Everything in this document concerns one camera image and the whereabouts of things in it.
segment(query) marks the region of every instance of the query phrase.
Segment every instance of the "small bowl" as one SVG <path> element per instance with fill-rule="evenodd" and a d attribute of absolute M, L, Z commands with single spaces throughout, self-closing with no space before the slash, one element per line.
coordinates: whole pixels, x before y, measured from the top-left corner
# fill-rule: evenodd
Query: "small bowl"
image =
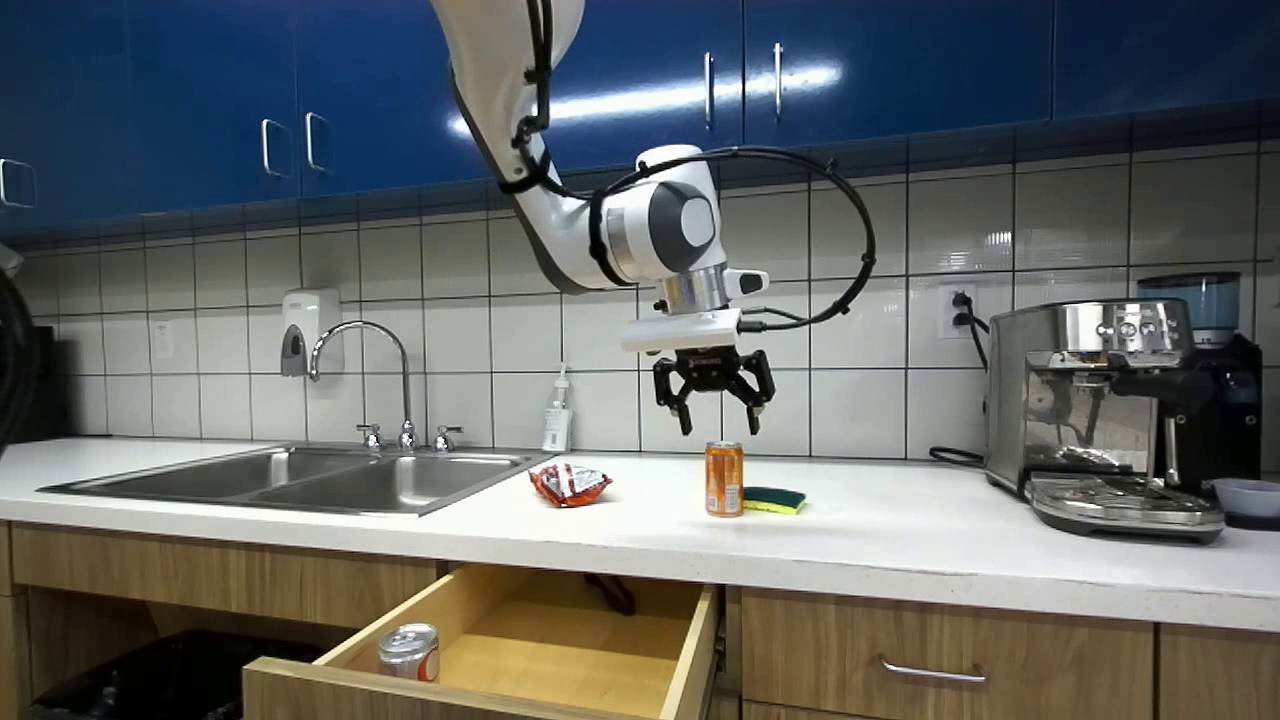
<path fill-rule="evenodd" d="M 1280 526 L 1280 481 L 1222 474 L 1212 492 L 1227 521 Z"/>

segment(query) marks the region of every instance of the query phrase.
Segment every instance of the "faucet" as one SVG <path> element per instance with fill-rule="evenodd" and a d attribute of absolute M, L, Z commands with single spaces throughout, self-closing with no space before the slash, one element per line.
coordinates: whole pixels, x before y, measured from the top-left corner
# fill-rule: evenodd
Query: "faucet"
<path fill-rule="evenodd" d="M 342 319 L 342 322 L 330 322 L 326 327 L 326 335 L 315 340 L 315 348 L 311 348 L 311 357 L 309 357 L 309 374 L 311 380 L 321 380 L 321 357 L 326 357 L 326 348 L 330 348 L 330 340 L 336 340 L 342 332 L 348 332 L 348 327 L 378 327 L 378 332 L 386 332 L 392 343 L 395 343 L 395 352 L 402 352 L 402 393 L 406 393 L 406 421 L 402 421 L 402 448 L 417 448 L 419 441 L 417 441 L 417 429 L 412 429 L 412 405 L 408 405 L 408 352 L 406 352 L 406 343 L 402 343 L 402 335 L 389 327 L 389 322 L 378 322 L 378 319 Z"/>

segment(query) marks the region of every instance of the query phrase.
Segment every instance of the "espresso machine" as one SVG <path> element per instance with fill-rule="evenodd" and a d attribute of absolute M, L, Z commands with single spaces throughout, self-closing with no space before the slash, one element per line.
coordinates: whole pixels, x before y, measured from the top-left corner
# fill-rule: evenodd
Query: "espresso machine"
<path fill-rule="evenodd" d="M 1073 531 L 1212 538 L 1225 515 L 1180 492 L 1178 417 L 1204 400 L 1189 304 L 1125 297 L 994 319 L 989 481 Z"/>

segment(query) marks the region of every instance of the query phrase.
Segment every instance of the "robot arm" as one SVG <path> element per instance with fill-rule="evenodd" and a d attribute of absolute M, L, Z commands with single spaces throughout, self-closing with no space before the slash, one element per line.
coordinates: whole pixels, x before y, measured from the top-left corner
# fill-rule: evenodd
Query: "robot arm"
<path fill-rule="evenodd" d="M 770 274 L 728 268 L 706 152 L 692 145 L 650 148 L 620 182 L 587 199 L 565 193 L 541 130 L 547 128 L 547 74 L 584 20 L 584 0 L 431 0 L 431 9 L 450 39 L 462 110 L 512 195 L 541 272 L 561 292 L 657 287 L 660 316 L 625 332 L 628 352 L 673 352 L 652 366 L 657 400 L 678 412 L 690 437 L 690 394 L 731 393 L 750 409 L 750 429 L 759 431 L 774 371 L 766 352 L 742 357 L 738 335 L 766 322 L 743 319 L 738 299 L 770 287 Z M 864 274 L 820 319 L 847 306 L 873 254 L 867 223 Z"/>

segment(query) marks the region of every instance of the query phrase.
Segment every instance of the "white countertop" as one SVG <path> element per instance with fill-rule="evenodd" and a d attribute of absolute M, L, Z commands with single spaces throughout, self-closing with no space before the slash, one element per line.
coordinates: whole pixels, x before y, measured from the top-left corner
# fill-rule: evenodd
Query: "white countertop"
<path fill-rule="evenodd" d="M 431 515 L 38 492 L 262 448 L 22 445 L 0 460 L 0 521 L 1280 630 L 1280 531 L 1227 526 L 1212 545 L 1073 537 L 982 473 L 939 465 L 750 460 L 750 484 L 799 488 L 809 506 L 742 521 L 706 515 L 698 455 L 575 455 L 613 474 L 587 506 L 547 506 L 523 474 Z"/>

